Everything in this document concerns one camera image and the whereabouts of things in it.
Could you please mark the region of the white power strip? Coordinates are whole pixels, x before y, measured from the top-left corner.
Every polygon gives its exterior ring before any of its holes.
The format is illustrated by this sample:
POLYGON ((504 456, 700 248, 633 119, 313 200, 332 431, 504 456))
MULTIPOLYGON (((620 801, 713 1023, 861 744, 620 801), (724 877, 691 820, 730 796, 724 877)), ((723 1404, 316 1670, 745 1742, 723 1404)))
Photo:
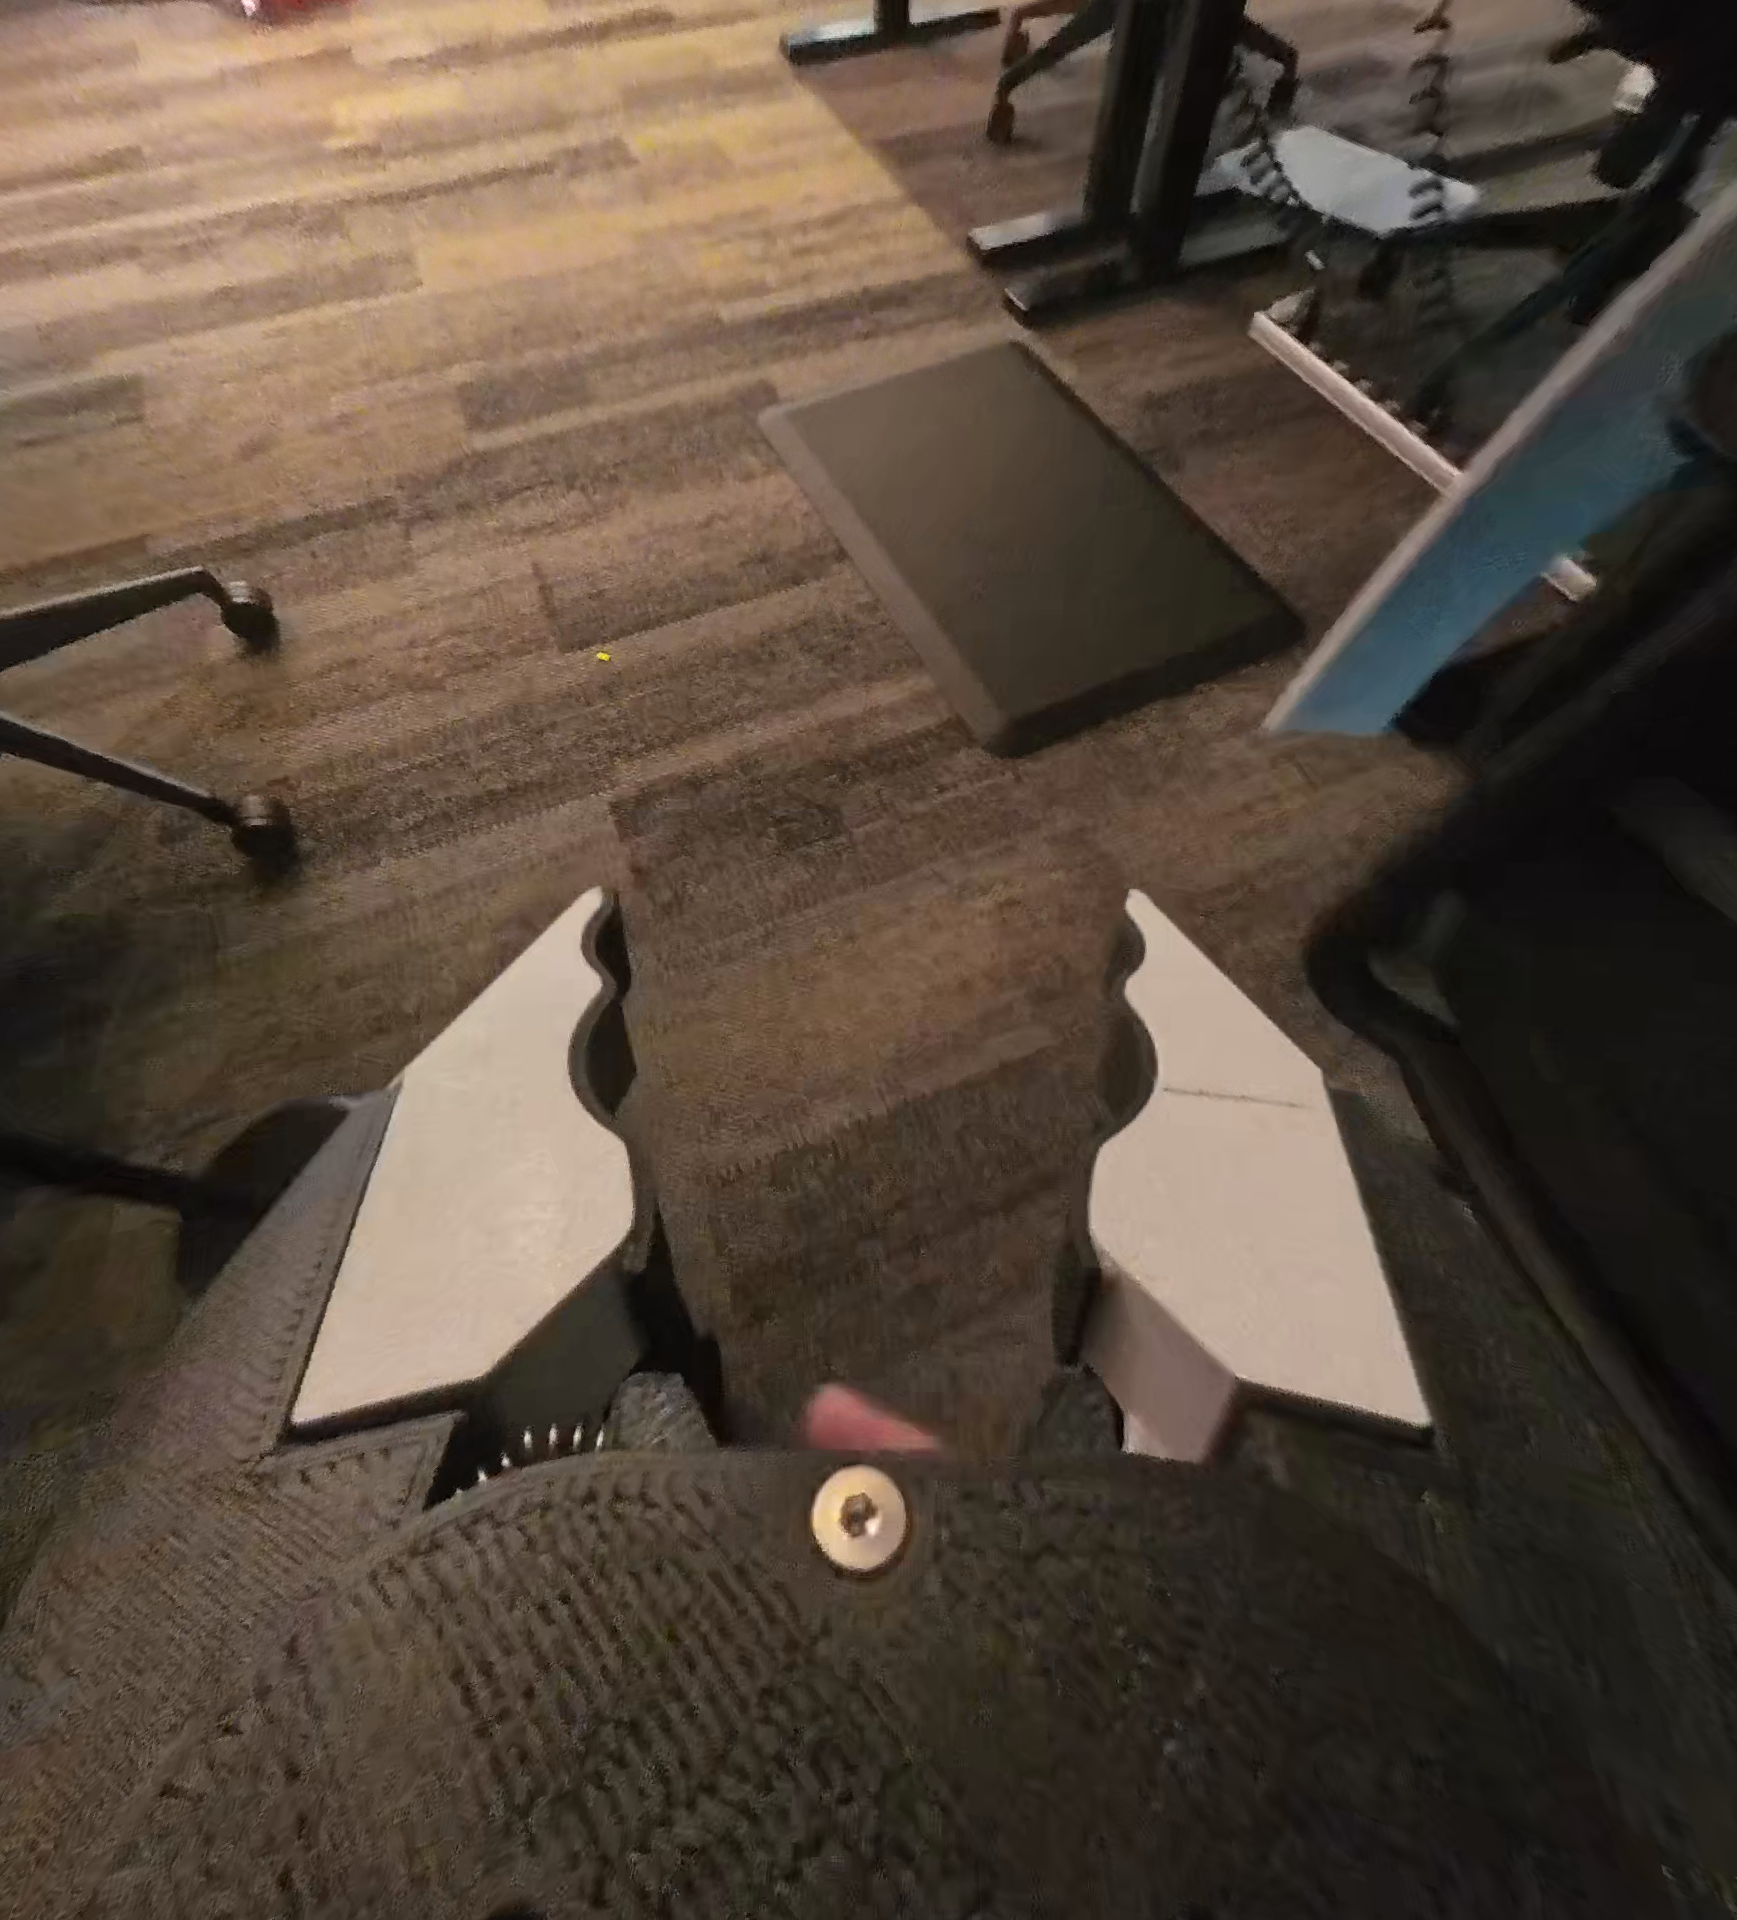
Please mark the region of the white power strip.
POLYGON ((1326 401, 1343 420, 1378 443, 1386 456, 1424 481, 1439 498, 1454 492, 1463 468, 1449 459, 1397 401, 1380 396, 1371 381, 1357 378, 1343 361, 1312 348, 1299 321, 1310 316, 1312 298, 1287 295, 1255 312, 1248 335, 1272 361, 1326 401))

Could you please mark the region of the black desk leg frame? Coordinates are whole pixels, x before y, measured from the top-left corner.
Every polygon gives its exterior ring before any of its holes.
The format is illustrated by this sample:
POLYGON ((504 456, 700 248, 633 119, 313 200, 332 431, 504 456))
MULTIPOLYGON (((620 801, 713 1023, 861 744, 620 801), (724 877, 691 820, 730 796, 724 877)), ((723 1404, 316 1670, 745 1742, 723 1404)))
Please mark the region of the black desk leg frame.
POLYGON ((1064 323, 1284 245, 1264 198, 1202 183, 1248 25, 1244 2, 1118 3, 1080 202, 969 233, 1013 321, 1064 323))
POLYGON ((822 66, 986 31, 999 25, 1002 12, 995 3, 872 2, 862 16, 787 31, 781 52, 792 66, 822 66))

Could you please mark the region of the grey floor plate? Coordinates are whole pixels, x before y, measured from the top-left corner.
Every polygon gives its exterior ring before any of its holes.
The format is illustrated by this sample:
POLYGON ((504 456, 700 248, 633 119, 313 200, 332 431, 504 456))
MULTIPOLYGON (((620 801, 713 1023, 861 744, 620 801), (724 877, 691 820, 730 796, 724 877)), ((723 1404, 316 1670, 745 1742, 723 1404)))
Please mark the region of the grey floor plate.
POLYGON ((1316 216, 1375 237, 1459 226, 1480 204, 1480 189, 1468 182, 1306 123, 1231 147, 1200 183, 1284 206, 1294 195, 1316 216))

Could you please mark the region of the black floor mat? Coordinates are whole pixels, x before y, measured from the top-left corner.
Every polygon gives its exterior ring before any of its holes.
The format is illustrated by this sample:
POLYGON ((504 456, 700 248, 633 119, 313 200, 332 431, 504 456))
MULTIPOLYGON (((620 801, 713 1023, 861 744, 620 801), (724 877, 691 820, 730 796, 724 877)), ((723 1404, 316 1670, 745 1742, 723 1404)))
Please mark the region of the black floor mat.
POLYGON ((769 406, 759 427, 995 755, 1303 635, 1299 612, 1020 340, 769 406))

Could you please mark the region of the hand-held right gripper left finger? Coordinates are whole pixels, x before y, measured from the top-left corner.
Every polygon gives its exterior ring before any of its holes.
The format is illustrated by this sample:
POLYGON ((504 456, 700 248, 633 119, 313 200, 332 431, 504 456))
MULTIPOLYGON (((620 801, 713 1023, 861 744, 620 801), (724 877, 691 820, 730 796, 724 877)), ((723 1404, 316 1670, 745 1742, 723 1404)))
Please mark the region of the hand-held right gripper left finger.
POLYGON ((290 1405, 297 1430, 464 1410, 639 1221, 618 901, 590 886, 397 1075, 290 1405))

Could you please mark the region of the person's right hand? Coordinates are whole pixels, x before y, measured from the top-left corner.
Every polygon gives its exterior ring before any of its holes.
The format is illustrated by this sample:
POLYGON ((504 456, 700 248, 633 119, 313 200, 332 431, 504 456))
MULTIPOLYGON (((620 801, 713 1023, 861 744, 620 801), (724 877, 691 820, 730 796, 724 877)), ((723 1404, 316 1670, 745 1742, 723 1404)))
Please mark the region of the person's right hand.
POLYGON ((943 1450, 938 1434, 846 1381, 827 1381, 807 1399, 801 1439, 825 1453, 925 1456, 943 1450))

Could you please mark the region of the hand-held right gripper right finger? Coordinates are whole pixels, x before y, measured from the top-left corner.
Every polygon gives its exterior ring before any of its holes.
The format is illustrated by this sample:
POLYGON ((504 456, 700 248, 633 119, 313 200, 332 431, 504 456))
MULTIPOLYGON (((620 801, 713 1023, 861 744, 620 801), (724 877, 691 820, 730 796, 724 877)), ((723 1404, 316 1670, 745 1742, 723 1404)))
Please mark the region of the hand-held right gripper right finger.
POLYGON ((1075 1363, 1120 1452, 1202 1467, 1255 1411, 1428 1447, 1436 1420, 1324 1069, 1137 886, 1110 1006, 1075 1363))

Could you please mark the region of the light blue panel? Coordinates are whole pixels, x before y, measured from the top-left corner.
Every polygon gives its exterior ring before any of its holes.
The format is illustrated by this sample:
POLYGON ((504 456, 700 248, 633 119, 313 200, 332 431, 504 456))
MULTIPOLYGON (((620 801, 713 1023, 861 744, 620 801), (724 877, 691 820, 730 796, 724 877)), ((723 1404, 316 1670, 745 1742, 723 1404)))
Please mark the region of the light blue panel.
POLYGON ((1737 399, 1737 178, 1515 407, 1336 616, 1266 734, 1369 738, 1737 399))

